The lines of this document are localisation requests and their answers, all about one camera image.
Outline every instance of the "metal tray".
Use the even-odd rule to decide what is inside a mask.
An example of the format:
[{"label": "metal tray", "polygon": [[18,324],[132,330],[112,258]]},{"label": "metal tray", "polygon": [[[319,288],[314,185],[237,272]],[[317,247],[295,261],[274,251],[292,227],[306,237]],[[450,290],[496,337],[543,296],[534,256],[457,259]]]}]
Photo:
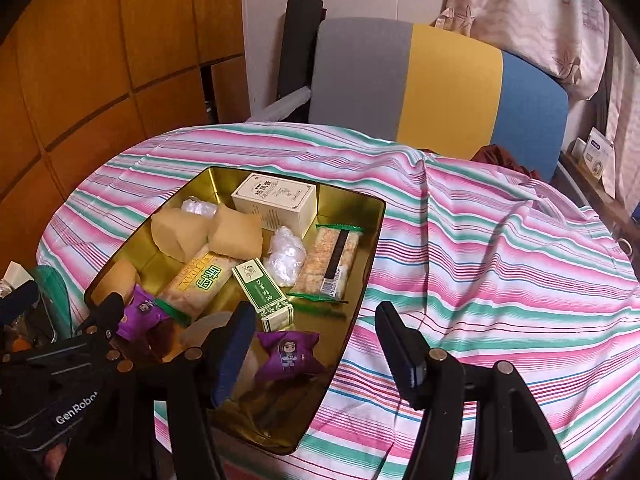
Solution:
[{"label": "metal tray", "polygon": [[[249,174],[249,171],[234,168],[207,168],[172,196],[162,208],[180,207],[190,196],[233,207],[231,194]],[[312,184],[316,184],[318,194],[318,216],[315,223],[352,224],[365,230],[347,284],[344,299],[348,303],[328,306],[299,299],[292,302],[295,329],[320,334],[314,355],[326,367],[327,372],[315,378],[299,376],[293,380],[255,387],[238,401],[228,400],[218,410],[209,413],[210,421],[215,427],[275,454],[289,454],[296,449],[327,391],[364,296],[385,211],[385,203],[372,196],[325,184]],[[314,225],[304,238],[307,248],[313,245],[316,236]],[[263,231],[263,255],[267,253],[271,235],[273,232]],[[159,294],[183,265],[158,250],[151,237],[150,219],[147,219],[87,288],[84,300],[89,308],[94,305],[91,294],[95,285],[121,257],[126,257],[136,267],[140,284],[151,294]],[[203,316],[221,310],[232,311],[243,299],[244,293],[236,280],[231,278]],[[171,360],[183,350],[177,341],[181,331],[176,325],[174,346],[164,358],[165,361]],[[260,364],[265,362],[267,354],[255,338],[252,348]]]}]

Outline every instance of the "black label strip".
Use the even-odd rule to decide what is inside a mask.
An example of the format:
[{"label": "black label strip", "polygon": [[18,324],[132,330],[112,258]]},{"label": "black label strip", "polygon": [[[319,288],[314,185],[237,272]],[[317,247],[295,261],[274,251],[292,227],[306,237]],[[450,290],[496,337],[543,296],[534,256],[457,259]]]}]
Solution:
[{"label": "black label strip", "polygon": [[335,241],[334,252],[331,254],[331,258],[329,259],[329,265],[324,273],[324,278],[326,280],[332,280],[335,278],[335,271],[338,269],[344,245],[347,243],[347,236],[349,236],[349,230],[341,229],[338,239]]}]

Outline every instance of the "chair armrest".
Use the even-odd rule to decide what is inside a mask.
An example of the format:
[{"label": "chair armrest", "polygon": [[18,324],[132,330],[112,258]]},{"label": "chair armrest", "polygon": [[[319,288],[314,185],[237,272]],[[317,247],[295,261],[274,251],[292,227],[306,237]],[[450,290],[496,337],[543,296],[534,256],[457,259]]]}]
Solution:
[{"label": "chair armrest", "polygon": [[278,99],[273,104],[267,106],[264,110],[260,110],[251,117],[247,123],[263,123],[267,121],[281,121],[289,117],[297,108],[311,99],[311,88],[303,86],[295,92],[285,95],[282,99]]},{"label": "chair armrest", "polygon": [[569,197],[572,202],[578,207],[589,205],[587,197],[580,190],[580,187],[576,184],[573,177],[564,168],[562,163],[558,160],[556,163],[556,171],[551,178],[551,185],[555,187],[559,192]]}]

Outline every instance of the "chair backrest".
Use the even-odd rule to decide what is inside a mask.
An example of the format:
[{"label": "chair backrest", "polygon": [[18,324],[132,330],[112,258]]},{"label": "chair backrest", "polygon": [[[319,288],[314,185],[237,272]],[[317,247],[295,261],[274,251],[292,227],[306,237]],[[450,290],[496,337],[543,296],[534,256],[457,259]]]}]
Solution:
[{"label": "chair backrest", "polygon": [[567,113],[560,85],[481,41],[383,18],[320,25],[310,123],[467,159],[500,144],[549,180]]}]

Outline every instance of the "dark red cloth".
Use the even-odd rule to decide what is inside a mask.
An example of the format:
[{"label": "dark red cloth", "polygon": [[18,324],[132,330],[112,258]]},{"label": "dark red cloth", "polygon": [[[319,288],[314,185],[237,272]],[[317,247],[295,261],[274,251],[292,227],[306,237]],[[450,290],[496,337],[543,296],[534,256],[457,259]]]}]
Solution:
[{"label": "dark red cloth", "polygon": [[524,166],[519,165],[515,158],[511,156],[511,153],[497,144],[483,146],[476,152],[471,160],[474,162],[493,164],[501,168],[508,168],[508,170],[517,171],[518,173],[523,173],[531,178],[540,180],[540,174],[536,170],[529,171]]}]

